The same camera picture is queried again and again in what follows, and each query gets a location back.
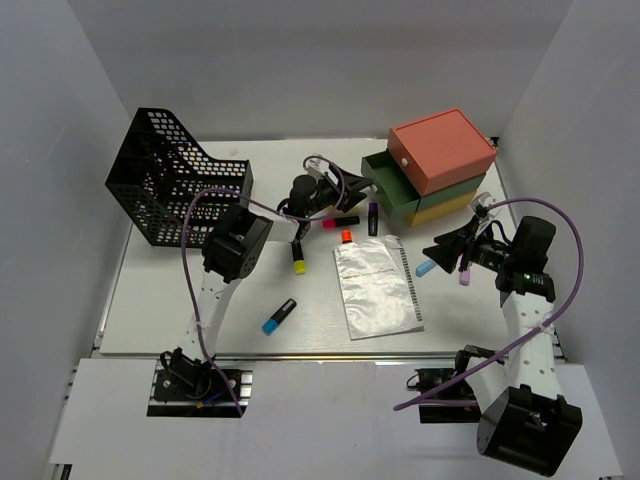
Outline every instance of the silver plastic bag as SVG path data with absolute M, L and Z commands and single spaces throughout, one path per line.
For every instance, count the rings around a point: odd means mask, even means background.
M 336 245 L 334 254 L 351 340 L 422 330 L 398 237 Z

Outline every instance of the black crate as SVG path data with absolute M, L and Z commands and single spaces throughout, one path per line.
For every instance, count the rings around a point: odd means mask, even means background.
M 251 193 L 248 160 L 218 160 L 198 145 L 169 110 L 139 108 L 111 168 L 106 186 L 151 245 L 179 247 L 182 224 L 193 198 L 205 188 Z M 200 200 L 189 225 L 189 247 L 201 247 L 231 194 Z

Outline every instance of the tabletop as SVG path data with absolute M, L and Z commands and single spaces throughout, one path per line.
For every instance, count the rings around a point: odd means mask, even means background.
M 275 207 L 288 196 L 292 180 L 303 174 L 302 160 L 322 154 L 344 170 L 359 174 L 362 157 L 383 151 L 386 140 L 318 139 L 244 142 L 206 142 L 209 155 L 221 159 L 249 159 L 254 175 L 252 197 Z M 504 199 L 493 165 L 478 192 Z M 367 237 L 366 205 L 355 209 L 360 225 L 350 227 L 354 241 Z M 251 207 L 261 215 L 264 212 Z M 394 234 L 403 242 L 414 271 L 426 257 L 422 249 L 433 238 L 464 225 L 469 208 L 420 227 L 391 225 L 380 215 L 378 235 Z M 507 209 L 498 219 L 508 236 L 515 228 Z M 471 269 L 471 284 L 461 286 L 458 275 L 434 269 L 414 286 L 424 330 L 400 335 L 355 340 L 349 338 L 344 306 L 333 258 L 340 230 L 323 230 L 314 224 L 303 240 L 307 273 L 296 276 L 291 249 L 286 243 L 267 242 L 253 273 L 233 296 L 216 345 L 220 357 L 274 358 L 287 356 L 450 356 L 467 344 L 486 348 L 507 342 L 504 318 L 495 288 L 495 274 Z M 195 285 L 202 275 L 199 251 L 189 252 Z M 266 319 L 288 298 L 298 306 L 273 335 L 261 330 Z M 155 355 L 178 346 L 192 307 L 178 248 L 152 247 L 133 228 L 117 285 L 108 310 L 100 352 L 118 355 Z

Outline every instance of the orange marker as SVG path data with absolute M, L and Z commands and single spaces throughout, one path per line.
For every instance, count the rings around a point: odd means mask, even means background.
M 353 242 L 353 237 L 351 236 L 351 230 L 343 230 L 342 243 L 351 243 L 351 242 Z

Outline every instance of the purple cable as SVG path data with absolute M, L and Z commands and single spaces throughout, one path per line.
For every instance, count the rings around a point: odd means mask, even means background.
M 324 158 L 322 155 L 311 155 L 303 160 L 302 165 L 304 166 L 306 162 L 312 158 L 317 158 L 319 160 L 327 162 L 329 165 L 333 165 L 338 169 L 335 163 L 333 163 L 331 160 L 327 158 Z M 340 205 L 340 202 L 342 202 L 342 198 L 344 197 L 344 194 L 345 194 L 344 175 L 342 175 L 342 172 L 340 171 L 340 169 L 338 169 L 337 172 L 338 172 L 338 177 L 340 179 L 341 187 L 340 187 L 340 196 L 338 197 L 338 201 L 336 202 L 335 207 Z M 198 343 L 200 344 L 200 350 L 202 350 L 202 354 L 207 359 L 207 362 L 209 362 L 209 364 L 213 367 L 213 369 L 220 374 L 220 377 L 222 377 L 222 380 L 224 381 L 227 389 L 229 390 L 229 393 L 231 394 L 231 398 L 233 399 L 233 403 L 235 404 L 236 409 L 238 410 L 238 413 L 240 414 L 240 416 L 242 416 L 242 407 L 238 402 L 238 397 L 236 397 L 236 394 L 233 391 L 233 387 L 229 383 L 229 379 L 227 378 L 225 373 L 222 371 L 222 369 L 218 367 L 216 362 L 214 362 L 213 358 L 211 358 L 209 353 L 207 353 L 207 347 L 204 344 L 204 337 L 202 335 L 202 326 L 200 323 L 201 321 L 200 310 L 198 309 L 198 299 L 196 298 L 195 290 L 193 289 L 193 283 L 191 282 L 191 274 L 189 273 L 189 263 L 187 262 L 187 232 L 189 230 L 189 220 L 191 219 L 193 209 L 196 207 L 200 199 L 209 193 L 227 193 L 227 194 L 234 195 L 236 197 L 244 198 L 249 203 L 253 203 L 254 205 L 264 210 L 267 210 L 268 212 L 275 213 L 276 215 L 282 216 L 288 220 L 297 220 L 299 222 L 318 222 L 320 220 L 324 220 L 330 217 L 325 216 L 325 217 L 318 217 L 318 218 L 302 218 L 302 217 L 294 217 L 292 215 L 285 215 L 278 212 L 277 210 L 274 210 L 273 208 L 269 208 L 266 205 L 253 200 L 247 195 L 234 192 L 233 190 L 229 190 L 228 188 L 207 188 L 205 190 L 202 190 L 194 197 L 194 199 L 189 204 L 189 208 L 187 209 L 187 213 L 184 216 L 184 223 L 182 225 L 182 237 L 180 239 L 180 253 L 182 255 L 182 266 L 184 268 L 184 276 L 187 280 L 187 289 L 189 290 L 189 297 L 191 298 L 191 303 L 193 304 L 193 313 L 196 319 L 196 330 L 198 333 Z
M 551 315 L 544 322 L 542 322 L 542 327 L 546 328 L 549 325 L 551 325 L 553 322 L 555 322 L 558 319 L 558 317 L 560 317 L 560 315 L 562 315 L 567 310 L 567 308 L 569 308 L 569 305 L 571 305 L 571 303 L 573 302 L 573 299 L 578 294 L 578 290 L 580 289 L 580 284 L 582 283 L 582 274 L 584 272 L 584 250 L 582 248 L 582 240 L 580 239 L 580 233 L 578 232 L 578 228 L 576 227 L 576 225 L 573 223 L 573 221 L 569 218 L 569 216 L 566 213 L 564 213 L 562 210 L 560 210 L 558 207 L 556 207 L 552 203 L 549 203 L 549 202 L 547 202 L 545 200 L 540 200 L 539 198 L 534 198 L 534 197 L 511 198 L 511 199 L 503 200 L 502 202 L 498 202 L 498 203 L 493 204 L 491 207 L 489 207 L 489 210 L 493 210 L 494 208 L 502 207 L 504 205 L 509 205 L 510 203 L 517 203 L 517 202 L 538 203 L 538 204 L 544 205 L 545 207 L 550 208 L 551 210 L 556 212 L 558 215 L 560 215 L 562 218 L 564 218 L 564 220 L 569 225 L 569 228 L 571 229 L 571 232 L 573 233 L 573 236 L 575 237 L 576 246 L 578 247 L 578 273 L 576 275 L 576 282 L 573 285 L 573 289 L 571 290 L 571 293 L 569 294 L 569 297 L 567 297 L 567 300 L 562 304 L 562 306 L 558 310 L 556 310 L 553 313 L 553 315 Z M 400 403 L 400 404 L 396 405 L 395 407 L 393 407 L 393 410 L 395 412 L 398 412 L 398 411 L 404 410 L 405 408 L 410 407 L 412 405 L 418 405 L 420 403 L 423 403 L 425 400 L 433 397 L 434 395 L 437 395 L 438 393 L 442 392 L 443 390 L 446 390 L 449 387 L 452 387 L 453 385 L 456 385 L 457 383 L 460 383 L 465 378 L 467 378 L 467 377 L 473 375 L 474 373 L 482 370 L 484 367 L 486 367 L 488 365 L 491 365 L 493 362 L 506 357 L 511 350 L 513 350 L 514 348 L 519 347 L 520 345 L 522 345 L 525 342 L 528 342 L 533 337 L 535 337 L 537 334 L 539 334 L 541 331 L 542 331 L 542 329 L 540 327 L 531 329 L 529 332 L 527 332 L 526 334 L 524 334 L 520 338 L 514 340 L 509 345 L 504 347 L 502 350 L 500 350 L 499 352 L 496 352 L 493 356 L 491 356 L 488 359 L 486 359 L 484 362 L 479 363 L 475 367 L 472 367 L 469 370 L 466 370 L 465 372 L 461 373 L 460 375 L 455 376 L 454 378 L 452 378 L 451 380 L 443 383 L 442 385 L 438 385 L 437 387 L 432 388 L 431 390 L 423 393 L 422 395 L 420 395 L 418 397 L 415 397 L 415 398 L 413 398 L 413 399 L 411 399 L 411 400 L 409 400 L 407 402 Z

